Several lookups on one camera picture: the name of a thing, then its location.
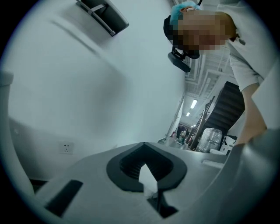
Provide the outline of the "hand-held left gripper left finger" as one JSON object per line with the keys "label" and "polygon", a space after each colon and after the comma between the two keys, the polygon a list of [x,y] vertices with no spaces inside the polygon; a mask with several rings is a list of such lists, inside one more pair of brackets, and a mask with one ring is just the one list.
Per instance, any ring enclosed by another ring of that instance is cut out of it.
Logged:
{"label": "hand-held left gripper left finger", "polygon": [[161,216],[147,202],[143,193],[118,188],[109,178],[109,160],[136,146],[118,147],[93,154],[49,180],[35,195],[45,207],[71,180],[82,183],[81,188],[61,217],[50,214],[49,224],[158,224]]}

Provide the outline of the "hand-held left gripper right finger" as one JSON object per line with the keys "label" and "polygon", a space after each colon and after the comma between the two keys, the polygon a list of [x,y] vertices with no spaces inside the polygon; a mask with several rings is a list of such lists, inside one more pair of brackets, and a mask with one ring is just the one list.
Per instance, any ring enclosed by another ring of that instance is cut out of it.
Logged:
{"label": "hand-held left gripper right finger", "polygon": [[151,171],[158,180],[157,198],[149,199],[145,224],[212,224],[213,214],[201,202],[225,163],[225,156],[144,143]]}

